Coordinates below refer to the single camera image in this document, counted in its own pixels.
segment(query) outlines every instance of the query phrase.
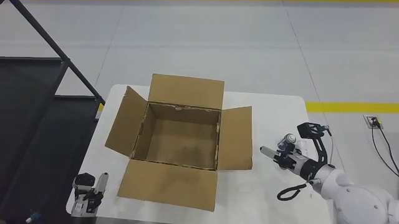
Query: cardboard box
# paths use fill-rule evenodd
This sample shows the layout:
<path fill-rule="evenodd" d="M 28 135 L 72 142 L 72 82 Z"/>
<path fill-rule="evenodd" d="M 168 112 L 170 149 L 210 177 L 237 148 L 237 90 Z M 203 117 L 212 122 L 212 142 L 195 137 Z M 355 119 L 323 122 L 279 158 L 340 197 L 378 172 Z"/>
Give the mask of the cardboard box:
<path fill-rule="evenodd" d="M 106 147 L 130 157 L 118 196 L 213 211 L 217 170 L 252 169 L 252 108 L 222 110 L 224 82 L 154 74 L 127 87 Z"/>

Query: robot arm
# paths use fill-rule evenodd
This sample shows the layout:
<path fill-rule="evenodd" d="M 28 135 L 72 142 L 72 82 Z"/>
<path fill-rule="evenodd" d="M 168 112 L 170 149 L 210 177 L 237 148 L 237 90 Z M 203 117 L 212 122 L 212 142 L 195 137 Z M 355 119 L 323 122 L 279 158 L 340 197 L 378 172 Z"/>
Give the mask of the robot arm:
<path fill-rule="evenodd" d="M 302 138 L 311 138 L 311 136 L 301 133 L 299 126 L 298 130 Z M 289 144 L 285 151 L 274 151 L 267 147 L 261 147 L 261 153 L 273 159 L 280 168 L 288 169 L 303 178 L 325 200 L 332 200 L 334 223 L 399 224 L 398 200 L 395 200 L 381 188 L 354 185 L 343 170 L 327 164 L 326 158 L 320 159 L 320 152 L 325 152 L 325 150 L 323 151 L 324 146 L 321 145 L 320 147 L 322 148 L 317 150 L 319 153 L 318 162 L 302 155 L 293 144 Z M 292 200 L 300 192 L 301 186 L 302 188 L 306 187 L 306 185 L 300 185 L 299 188 L 294 187 L 281 192 L 287 193 L 296 190 L 293 196 L 282 198 L 280 193 L 277 198 L 279 200 Z"/>

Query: power plug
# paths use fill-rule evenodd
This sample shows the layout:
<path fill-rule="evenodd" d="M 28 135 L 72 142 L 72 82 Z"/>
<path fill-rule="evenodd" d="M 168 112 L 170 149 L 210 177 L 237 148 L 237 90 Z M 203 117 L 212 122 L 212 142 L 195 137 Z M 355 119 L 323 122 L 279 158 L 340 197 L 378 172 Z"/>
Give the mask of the power plug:
<path fill-rule="evenodd" d="M 384 129 L 384 127 L 382 126 L 382 122 L 378 117 L 374 115 L 364 115 L 363 117 L 369 129 L 379 129 L 378 125 L 381 129 Z"/>

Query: metal pole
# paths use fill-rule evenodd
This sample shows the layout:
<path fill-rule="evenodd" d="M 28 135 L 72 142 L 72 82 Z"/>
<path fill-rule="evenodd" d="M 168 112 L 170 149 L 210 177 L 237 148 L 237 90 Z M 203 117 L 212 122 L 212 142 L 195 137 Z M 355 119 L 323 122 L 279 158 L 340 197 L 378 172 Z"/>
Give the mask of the metal pole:
<path fill-rule="evenodd" d="M 76 76 L 86 85 L 86 87 L 93 93 L 93 95 L 100 100 L 101 104 L 105 105 L 104 99 L 94 89 L 90 82 L 83 76 L 83 74 L 76 68 L 74 63 L 68 58 L 68 56 L 61 50 L 61 48 L 55 43 L 50 35 L 44 30 L 44 28 L 38 23 L 33 15 L 26 9 L 26 7 L 19 0 L 9 0 L 14 7 L 24 16 L 24 18 L 31 24 L 31 26 L 42 36 L 42 38 L 51 46 L 51 48 L 57 53 L 60 58 L 69 64 L 69 68 L 76 74 Z"/>

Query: spray can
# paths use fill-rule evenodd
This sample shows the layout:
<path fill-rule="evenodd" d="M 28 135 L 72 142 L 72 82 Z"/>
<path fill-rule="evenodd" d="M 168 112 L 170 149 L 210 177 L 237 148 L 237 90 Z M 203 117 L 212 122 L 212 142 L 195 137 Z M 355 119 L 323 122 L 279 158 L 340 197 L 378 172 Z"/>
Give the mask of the spray can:
<path fill-rule="evenodd" d="M 279 147 L 279 150 L 285 150 L 288 144 L 295 144 L 297 141 L 297 138 L 295 137 L 294 134 L 287 134 L 284 136 L 284 138 L 277 144 Z"/>

